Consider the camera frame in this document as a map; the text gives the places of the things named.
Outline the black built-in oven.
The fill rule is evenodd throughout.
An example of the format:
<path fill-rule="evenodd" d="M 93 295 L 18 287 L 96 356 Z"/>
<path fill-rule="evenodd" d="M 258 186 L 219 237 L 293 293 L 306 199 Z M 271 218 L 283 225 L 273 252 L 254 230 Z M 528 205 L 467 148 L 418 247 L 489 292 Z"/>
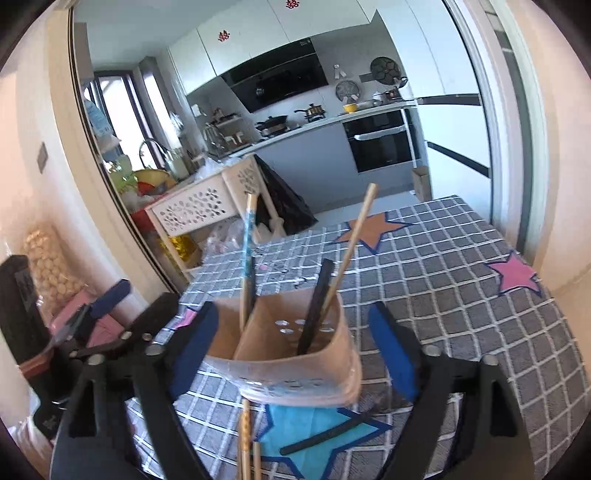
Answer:
<path fill-rule="evenodd" d="M 416 129 L 409 109 L 393 110 L 342 124 L 359 173 L 419 159 Z"/>

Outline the pink paper star left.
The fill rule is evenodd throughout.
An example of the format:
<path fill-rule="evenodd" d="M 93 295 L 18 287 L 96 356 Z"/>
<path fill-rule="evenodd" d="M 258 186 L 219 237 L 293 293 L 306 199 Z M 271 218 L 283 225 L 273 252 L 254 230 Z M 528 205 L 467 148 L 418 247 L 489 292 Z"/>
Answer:
<path fill-rule="evenodd" d="M 195 317 L 197 317 L 197 311 L 194 311 L 190 308 L 186 308 L 176 328 L 180 329 L 190 325 Z"/>

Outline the blue patterned wooden chopstick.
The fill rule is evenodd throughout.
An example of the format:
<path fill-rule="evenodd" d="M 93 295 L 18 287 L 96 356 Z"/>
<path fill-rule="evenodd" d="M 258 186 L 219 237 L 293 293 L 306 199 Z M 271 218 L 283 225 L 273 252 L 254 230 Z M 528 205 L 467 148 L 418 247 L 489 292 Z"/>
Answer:
<path fill-rule="evenodd" d="M 243 229 L 242 248 L 242 292 L 240 292 L 239 328 L 245 330 L 253 305 L 256 303 L 256 279 L 254 279 L 254 262 L 252 258 L 252 234 L 256 225 L 257 196 L 246 197 L 245 228 Z"/>

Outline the white plastic utensil holder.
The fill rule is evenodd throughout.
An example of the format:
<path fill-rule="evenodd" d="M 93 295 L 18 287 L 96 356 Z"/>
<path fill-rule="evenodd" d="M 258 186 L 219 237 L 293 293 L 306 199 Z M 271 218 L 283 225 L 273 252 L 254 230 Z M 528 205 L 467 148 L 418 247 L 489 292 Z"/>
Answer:
<path fill-rule="evenodd" d="M 218 298 L 218 329 L 204 362 L 249 401 L 290 407 L 344 407 L 362 390 L 362 363 L 342 296 L 335 295 L 311 347 L 297 354 L 313 289 L 260 296 L 245 328 L 239 300 Z"/>

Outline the white perforated chair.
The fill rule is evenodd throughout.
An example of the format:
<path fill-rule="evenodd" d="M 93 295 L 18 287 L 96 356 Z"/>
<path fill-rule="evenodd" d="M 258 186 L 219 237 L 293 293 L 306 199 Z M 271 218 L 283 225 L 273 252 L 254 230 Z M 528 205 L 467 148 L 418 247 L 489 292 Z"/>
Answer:
<path fill-rule="evenodd" d="M 270 233 L 283 237 L 283 219 L 274 207 L 269 189 L 263 180 L 256 157 L 246 155 L 221 172 L 176 189 L 151 203 L 145 213 L 171 255 L 180 273 L 191 280 L 190 271 L 199 262 L 197 253 L 185 261 L 176 251 L 171 239 L 202 230 L 226 219 L 244 218 L 247 197 L 259 196 L 270 214 Z"/>

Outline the black spoon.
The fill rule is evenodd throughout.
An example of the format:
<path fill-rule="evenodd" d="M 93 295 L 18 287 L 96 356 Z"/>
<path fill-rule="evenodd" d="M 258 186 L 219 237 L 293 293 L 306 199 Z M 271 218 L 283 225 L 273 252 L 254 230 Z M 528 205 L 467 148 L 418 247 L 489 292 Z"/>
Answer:
<path fill-rule="evenodd" d="M 302 450 L 317 446 L 319 444 L 328 442 L 329 440 L 332 440 L 339 436 L 342 436 L 343 434 L 346 434 L 346 432 L 349 432 L 355 429 L 356 427 L 360 426 L 361 424 L 366 423 L 367 420 L 372 419 L 374 415 L 377 414 L 379 411 L 380 407 L 378 404 L 376 404 L 369 410 L 363 411 L 362 413 L 356 415 L 355 418 L 349 418 L 349 420 L 346 420 L 341 424 L 335 425 L 332 428 L 329 428 L 328 430 L 315 434 L 314 436 L 311 436 L 308 439 L 304 439 L 292 443 L 290 445 L 281 447 L 280 455 L 288 456 L 300 452 Z"/>

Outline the black range hood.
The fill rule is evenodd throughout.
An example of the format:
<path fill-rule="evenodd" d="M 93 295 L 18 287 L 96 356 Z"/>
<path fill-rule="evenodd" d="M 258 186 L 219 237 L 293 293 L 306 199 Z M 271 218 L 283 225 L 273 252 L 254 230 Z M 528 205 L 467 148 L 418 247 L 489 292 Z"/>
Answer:
<path fill-rule="evenodd" d="M 249 113 L 329 84 L 310 38 L 256 56 L 221 78 Z"/>

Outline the pink paper star right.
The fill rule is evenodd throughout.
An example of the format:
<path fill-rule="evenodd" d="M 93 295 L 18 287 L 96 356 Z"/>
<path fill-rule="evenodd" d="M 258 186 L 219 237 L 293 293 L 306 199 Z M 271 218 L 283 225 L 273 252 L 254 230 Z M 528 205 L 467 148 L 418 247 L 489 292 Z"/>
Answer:
<path fill-rule="evenodd" d="M 538 282 L 536 271 L 525 263 L 516 251 L 498 261 L 487 262 L 487 268 L 498 275 L 498 295 L 526 289 L 538 297 L 542 296 L 542 290 Z"/>

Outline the pink paper star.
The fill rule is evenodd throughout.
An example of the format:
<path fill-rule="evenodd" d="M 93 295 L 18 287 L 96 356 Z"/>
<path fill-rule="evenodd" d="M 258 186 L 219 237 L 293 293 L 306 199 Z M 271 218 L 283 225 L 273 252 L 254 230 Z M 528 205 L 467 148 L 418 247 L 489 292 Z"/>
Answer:
<path fill-rule="evenodd" d="M 190 325 L 195 317 L 197 317 L 197 311 L 194 311 L 190 308 L 186 308 L 176 328 L 180 329 Z"/>
<path fill-rule="evenodd" d="M 526 289 L 538 297 L 542 296 L 542 290 L 538 282 L 536 271 L 525 263 L 516 251 L 498 261 L 487 262 L 487 268 L 498 275 L 498 295 Z"/>

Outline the grey checked tablecloth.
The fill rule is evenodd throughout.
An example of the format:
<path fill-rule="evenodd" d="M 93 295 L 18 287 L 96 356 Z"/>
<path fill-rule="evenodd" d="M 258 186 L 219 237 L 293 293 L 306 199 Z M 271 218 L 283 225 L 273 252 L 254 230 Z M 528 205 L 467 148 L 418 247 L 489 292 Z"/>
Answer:
<path fill-rule="evenodd" d="M 366 410 L 389 390 L 387 368 L 367 325 L 370 305 L 381 300 L 423 344 L 435 344 L 455 358 L 477 360 L 484 354 L 498 358 L 527 426 L 535 478 L 543 479 L 590 411 L 585 363 L 565 315 L 536 277 L 539 294 L 523 287 L 499 293 L 501 276 L 487 264 L 519 257 L 460 197 L 391 210 L 387 218 L 412 225 L 384 234 L 375 254 L 363 245 L 356 247 L 339 290 L 363 366 L 362 396 L 349 408 Z M 337 265 L 342 260 L 346 244 L 335 239 L 346 230 L 345 223 L 335 224 L 256 248 L 259 295 L 314 286 L 322 258 Z M 238 251 L 205 260 L 192 273 L 180 316 L 160 331 L 156 341 L 168 339 L 184 307 L 198 308 L 216 296 L 238 296 L 239 267 Z M 212 479 L 236 478 L 240 403 L 235 386 L 206 366 L 175 403 Z M 410 413 L 410 406 L 394 405 L 376 418 L 391 426 L 335 453 L 327 479 L 376 478 Z"/>

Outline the dotted wooden chopstick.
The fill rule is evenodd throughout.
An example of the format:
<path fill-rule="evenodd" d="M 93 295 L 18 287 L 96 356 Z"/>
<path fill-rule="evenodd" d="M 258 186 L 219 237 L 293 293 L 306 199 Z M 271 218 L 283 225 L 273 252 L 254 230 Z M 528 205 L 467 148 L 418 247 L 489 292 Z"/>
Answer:
<path fill-rule="evenodd" d="M 238 421 L 238 479 L 250 479 L 250 402 L 242 398 L 242 412 Z"/>

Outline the bag of white balls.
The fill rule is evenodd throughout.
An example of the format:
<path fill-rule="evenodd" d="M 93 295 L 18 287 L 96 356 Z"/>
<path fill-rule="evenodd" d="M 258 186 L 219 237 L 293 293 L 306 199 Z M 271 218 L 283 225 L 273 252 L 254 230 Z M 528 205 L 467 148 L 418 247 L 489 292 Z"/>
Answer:
<path fill-rule="evenodd" d="M 24 238 L 22 249 L 29 260 L 43 314 L 53 318 L 85 283 L 64 255 L 60 238 L 49 224 L 40 224 Z"/>

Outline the wooden chopstick in holder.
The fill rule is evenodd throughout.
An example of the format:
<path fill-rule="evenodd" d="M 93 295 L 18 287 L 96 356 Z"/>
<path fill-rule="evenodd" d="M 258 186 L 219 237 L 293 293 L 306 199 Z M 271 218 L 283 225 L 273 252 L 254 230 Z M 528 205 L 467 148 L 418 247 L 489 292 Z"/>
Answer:
<path fill-rule="evenodd" d="M 353 258 L 353 253 L 355 253 L 356 250 L 356 242 L 359 240 L 360 234 L 363 229 L 363 223 L 365 223 L 368 217 L 370 208 L 373 205 L 377 193 L 378 185 L 375 183 L 370 183 L 366 191 L 365 198 L 363 198 L 363 205 L 362 209 L 360 210 L 360 214 L 356 218 L 356 224 L 353 225 L 353 228 L 351 230 L 349 230 L 348 248 L 346 249 L 344 258 L 342 258 L 341 265 L 339 266 L 338 275 L 335 276 L 334 282 L 332 282 L 327 295 L 325 295 L 325 302 L 324 304 L 322 304 L 322 311 L 320 316 L 321 321 L 325 319 L 325 316 L 327 316 L 329 308 L 331 308 L 332 299 L 334 299 L 335 294 L 338 292 L 339 285 L 341 285 L 342 282 L 342 277 L 345 275 L 346 269 L 348 268 L 349 263 Z"/>

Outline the plain wooden chopstick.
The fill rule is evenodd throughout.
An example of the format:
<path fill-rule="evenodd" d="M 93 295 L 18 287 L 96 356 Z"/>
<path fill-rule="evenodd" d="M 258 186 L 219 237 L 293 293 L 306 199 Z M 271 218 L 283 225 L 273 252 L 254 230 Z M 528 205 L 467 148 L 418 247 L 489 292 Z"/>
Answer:
<path fill-rule="evenodd" d="M 260 444 L 259 442 L 252 443 L 252 461 L 253 461 L 253 479 L 262 480 L 262 456 L 260 456 Z"/>

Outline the blue paper star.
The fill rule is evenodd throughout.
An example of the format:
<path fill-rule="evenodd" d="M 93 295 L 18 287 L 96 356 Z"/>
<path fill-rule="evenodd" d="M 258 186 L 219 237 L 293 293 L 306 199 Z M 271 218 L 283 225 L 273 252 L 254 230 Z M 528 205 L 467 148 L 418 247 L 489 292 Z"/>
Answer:
<path fill-rule="evenodd" d="M 390 429 L 369 412 L 266 405 L 256 443 L 264 462 L 286 464 L 295 478 L 327 479 L 339 454 Z"/>

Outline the orange paper star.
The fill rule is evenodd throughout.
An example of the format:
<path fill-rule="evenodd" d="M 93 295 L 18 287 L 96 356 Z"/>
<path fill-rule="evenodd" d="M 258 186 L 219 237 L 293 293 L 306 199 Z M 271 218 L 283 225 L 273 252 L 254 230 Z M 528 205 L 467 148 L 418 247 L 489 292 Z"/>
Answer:
<path fill-rule="evenodd" d="M 361 227 L 356 243 L 363 245 L 373 255 L 380 252 L 382 241 L 390 233 L 412 226 L 412 223 L 390 220 L 386 212 L 368 216 Z"/>

